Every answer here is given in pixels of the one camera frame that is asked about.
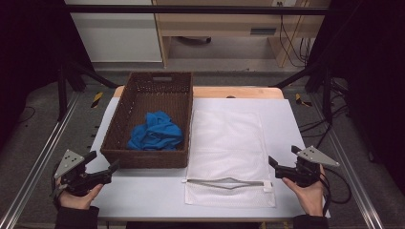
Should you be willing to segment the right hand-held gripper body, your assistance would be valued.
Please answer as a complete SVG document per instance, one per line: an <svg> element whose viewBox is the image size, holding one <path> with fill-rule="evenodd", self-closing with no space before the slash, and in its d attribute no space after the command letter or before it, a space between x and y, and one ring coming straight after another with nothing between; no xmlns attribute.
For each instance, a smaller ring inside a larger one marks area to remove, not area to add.
<svg viewBox="0 0 405 229"><path fill-rule="evenodd" d="M297 154L294 167L279 165L279 169L275 171L275 177L286 177L300 187L308 187L321 176L321 165L338 167L340 163L317 148L309 146L306 149L301 149L301 152Z"/></svg>

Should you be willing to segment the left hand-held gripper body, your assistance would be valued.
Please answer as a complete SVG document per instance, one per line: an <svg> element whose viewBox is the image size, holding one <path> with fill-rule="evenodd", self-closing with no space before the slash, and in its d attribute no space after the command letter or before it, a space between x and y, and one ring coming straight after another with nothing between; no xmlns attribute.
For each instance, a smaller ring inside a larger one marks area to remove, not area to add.
<svg viewBox="0 0 405 229"><path fill-rule="evenodd" d="M106 170L89 174L86 172L84 156L71 150L67 150L53 172L53 181L59 184L53 187L53 196L56 197L62 191L83 197L89 190L98 184L108 184L112 182L112 174Z"/></svg>

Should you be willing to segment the white mesh laundry bag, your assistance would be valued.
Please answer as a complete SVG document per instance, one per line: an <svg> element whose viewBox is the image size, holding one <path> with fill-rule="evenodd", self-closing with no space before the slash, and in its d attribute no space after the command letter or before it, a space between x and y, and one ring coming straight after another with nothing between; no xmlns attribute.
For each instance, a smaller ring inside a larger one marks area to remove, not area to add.
<svg viewBox="0 0 405 229"><path fill-rule="evenodd" d="M225 208L276 206L263 125L255 113L197 110L184 201Z"/></svg>

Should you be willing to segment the blue cloth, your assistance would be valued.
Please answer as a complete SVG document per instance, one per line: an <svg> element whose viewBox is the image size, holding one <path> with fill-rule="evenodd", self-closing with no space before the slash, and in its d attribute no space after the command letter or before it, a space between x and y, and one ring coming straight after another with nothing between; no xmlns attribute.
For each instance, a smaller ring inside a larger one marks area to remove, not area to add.
<svg viewBox="0 0 405 229"><path fill-rule="evenodd" d="M171 117L163 111L156 111L147 113L145 122L132 129L126 147L138 151L175 151L183 140L182 130Z"/></svg>

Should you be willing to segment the brown wicker basket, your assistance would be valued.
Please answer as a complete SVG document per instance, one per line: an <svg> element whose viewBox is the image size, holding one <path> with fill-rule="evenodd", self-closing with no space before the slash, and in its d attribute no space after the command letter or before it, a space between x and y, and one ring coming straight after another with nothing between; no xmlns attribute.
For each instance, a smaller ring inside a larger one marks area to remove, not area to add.
<svg viewBox="0 0 405 229"><path fill-rule="evenodd" d="M123 169L184 168L189 158L193 74L184 72L134 72L130 74L100 147L108 162ZM137 151L127 148L132 130L148 113L162 111L183 134L174 151Z"/></svg>

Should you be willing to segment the person's left hand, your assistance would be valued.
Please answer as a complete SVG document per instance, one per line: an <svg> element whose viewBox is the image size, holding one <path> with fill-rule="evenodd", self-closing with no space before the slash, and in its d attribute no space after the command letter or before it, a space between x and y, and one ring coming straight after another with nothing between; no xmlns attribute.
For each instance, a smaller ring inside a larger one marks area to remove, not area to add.
<svg viewBox="0 0 405 229"><path fill-rule="evenodd" d="M92 201L98 196L102 190L103 185L98 184L93 189L91 189L85 196L77 197L66 191L63 191L58 200L62 207L78 209L78 210L89 210Z"/></svg>

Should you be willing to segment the person's right hand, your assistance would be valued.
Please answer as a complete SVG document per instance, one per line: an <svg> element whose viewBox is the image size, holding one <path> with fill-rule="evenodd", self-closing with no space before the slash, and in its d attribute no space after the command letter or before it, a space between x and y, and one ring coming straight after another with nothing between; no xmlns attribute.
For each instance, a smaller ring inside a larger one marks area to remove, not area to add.
<svg viewBox="0 0 405 229"><path fill-rule="evenodd" d="M323 195L324 185L323 176L308 187L300 187L292 180L283 177L282 181L297 196L304 212L310 216L323 217Z"/></svg>

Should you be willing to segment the yellow black tape strip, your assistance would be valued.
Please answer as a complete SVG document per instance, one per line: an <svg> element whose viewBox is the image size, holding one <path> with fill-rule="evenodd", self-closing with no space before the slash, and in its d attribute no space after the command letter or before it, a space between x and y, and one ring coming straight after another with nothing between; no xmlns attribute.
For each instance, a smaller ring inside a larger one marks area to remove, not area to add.
<svg viewBox="0 0 405 229"><path fill-rule="evenodd" d="M312 103L303 101L300 94L295 94L295 101L296 101L296 104L303 105L306 107L312 107Z"/></svg>
<svg viewBox="0 0 405 229"><path fill-rule="evenodd" d="M103 96L103 92L96 93L94 100L92 102L91 108L96 108L101 97Z"/></svg>

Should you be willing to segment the black metal stand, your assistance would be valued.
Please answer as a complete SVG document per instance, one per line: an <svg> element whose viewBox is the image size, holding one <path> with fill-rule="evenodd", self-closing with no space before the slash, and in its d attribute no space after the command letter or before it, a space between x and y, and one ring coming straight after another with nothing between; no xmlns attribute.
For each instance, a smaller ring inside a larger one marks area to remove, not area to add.
<svg viewBox="0 0 405 229"><path fill-rule="evenodd" d="M322 114L329 124L332 123L330 92L331 92L331 71L327 65L311 64L306 66L302 71L293 76L273 85L273 88L283 89L287 85L308 76L309 80L305 85L305 90L308 93L316 92L320 86L323 86L322 91Z"/></svg>
<svg viewBox="0 0 405 229"><path fill-rule="evenodd" d="M83 92L86 88L86 84L82 79L82 75L87 75L93 80L101 83L102 85L116 89L118 84L102 77L94 70L86 68L77 62L70 61L63 63L58 69L57 73L57 88L58 88L58 102L59 102L59 115L58 121L61 121L68 111L67 101L67 88L66 83L69 83L75 92Z"/></svg>

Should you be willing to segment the black curtain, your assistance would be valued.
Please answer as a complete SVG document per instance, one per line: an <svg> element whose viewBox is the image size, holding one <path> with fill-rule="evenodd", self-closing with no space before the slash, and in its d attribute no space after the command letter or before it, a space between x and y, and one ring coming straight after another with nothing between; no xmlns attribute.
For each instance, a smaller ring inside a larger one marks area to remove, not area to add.
<svg viewBox="0 0 405 229"><path fill-rule="evenodd" d="M331 73L348 82L359 133L405 193L405 0L330 0L330 7L355 11Z"/></svg>
<svg viewBox="0 0 405 229"><path fill-rule="evenodd" d="M60 64L34 22L39 14L61 41L61 54L93 66L71 15L56 6L65 0L0 0L0 149L10 139L28 95L57 80Z"/></svg>

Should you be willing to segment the white cabinet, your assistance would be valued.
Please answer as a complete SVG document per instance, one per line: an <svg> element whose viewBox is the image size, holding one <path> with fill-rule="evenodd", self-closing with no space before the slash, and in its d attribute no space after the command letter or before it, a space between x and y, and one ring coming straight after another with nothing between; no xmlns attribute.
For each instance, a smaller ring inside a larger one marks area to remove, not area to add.
<svg viewBox="0 0 405 229"><path fill-rule="evenodd" d="M92 62L161 62L153 13L72 13Z"/></svg>

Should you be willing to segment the wooden desk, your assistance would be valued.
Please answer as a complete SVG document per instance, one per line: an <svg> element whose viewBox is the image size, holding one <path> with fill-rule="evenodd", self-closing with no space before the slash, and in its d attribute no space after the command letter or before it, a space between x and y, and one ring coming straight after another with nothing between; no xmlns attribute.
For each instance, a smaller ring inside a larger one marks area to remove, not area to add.
<svg viewBox="0 0 405 229"><path fill-rule="evenodd" d="M152 0L155 6L236 6L322 8L331 0ZM295 54L293 43L314 38L319 32L322 15L263 14L175 14L156 15L163 37L262 36L268 39L279 67Z"/></svg>

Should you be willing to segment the black horizontal metal bar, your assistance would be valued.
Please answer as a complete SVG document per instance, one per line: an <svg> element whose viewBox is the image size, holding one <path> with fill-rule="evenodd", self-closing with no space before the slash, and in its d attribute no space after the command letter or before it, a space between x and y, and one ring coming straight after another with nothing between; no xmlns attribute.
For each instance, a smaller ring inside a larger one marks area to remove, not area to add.
<svg viewBox="0 0 405 229"><path fill-rule="evenodd" d="M80 13L176 13L176 14L268 14L327 15L329 9L232 6L144 6L144 5L66 5L68 12Z"/></svg>

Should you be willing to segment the aluminium rail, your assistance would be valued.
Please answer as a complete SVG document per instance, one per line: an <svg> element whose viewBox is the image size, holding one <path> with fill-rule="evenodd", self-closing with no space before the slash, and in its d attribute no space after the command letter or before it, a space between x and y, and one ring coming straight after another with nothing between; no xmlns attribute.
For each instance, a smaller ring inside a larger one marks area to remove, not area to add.
<svg viewBox="0 0 405 229"><path fill-rule="evenodd" d="M317 146L340 163L340 167L334 168L333 171L342 178L328 171L333 198L343 201L347 199L348 189L352 192L352 197L347 203L330 205L331 227L334 229L385 229L363 181L350 161L350 155L345 150L343 141L338 137L338 131L343 130L344 121L347 119L345 113L348 108L343 96L335 94L331 96L331 111L336 112L332 115L332 125L325 121L322 114L322 96L309 94L309 100L312 102L310 109L319 125L309 131L304 140L308 145Z"/></svg>
<svg viewBox="0 0 405 229"><path fill-rule="evenodd" d="M48 137L46 144L42 148L38 158L33 164L30 172L26 176L24 183L19 189L11 206L5 215L0 219L0 229L13 229L19 217L21 216L28 200L30 199L38 180L41 178L45 167L51 158L54 148L62 136L80 98L80 93L72 92L71 99L68 103L67 112L56 122L51 135Z"/></svg>

